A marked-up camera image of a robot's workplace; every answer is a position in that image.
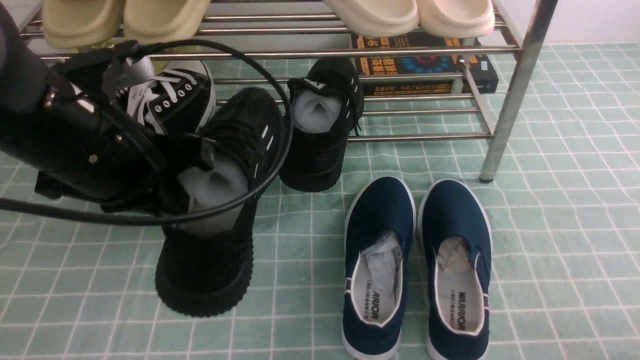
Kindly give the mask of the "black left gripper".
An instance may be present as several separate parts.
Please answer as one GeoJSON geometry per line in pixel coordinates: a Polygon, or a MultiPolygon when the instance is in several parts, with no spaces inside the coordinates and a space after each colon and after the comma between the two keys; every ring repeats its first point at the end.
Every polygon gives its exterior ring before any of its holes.
{"type": "Polygon", "coordinates": [[[37,111],[47,138],[39,141],[46,165],[34,192],[47,199],[73,198],[98,204],[106,213],[153,210],[160,189],[178,172],[213,168],[211,141],[192,133],[157,133],[137,123],[119,96],[77,89],[45,92],[37,111]]]}

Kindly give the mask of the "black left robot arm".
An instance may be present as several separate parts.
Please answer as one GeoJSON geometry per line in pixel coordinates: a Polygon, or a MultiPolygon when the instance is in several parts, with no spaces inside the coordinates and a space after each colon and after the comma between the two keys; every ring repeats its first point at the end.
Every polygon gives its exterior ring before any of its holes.
{"type": "Polygon", "coordinates": [[[39,194],[126,211],[154,205],[183,171],[213,170],[212,141],[160,134],[116,101],[146,52],[128,40],[48,66],[1,8],[1,151],[38,171],[39,194]]]}

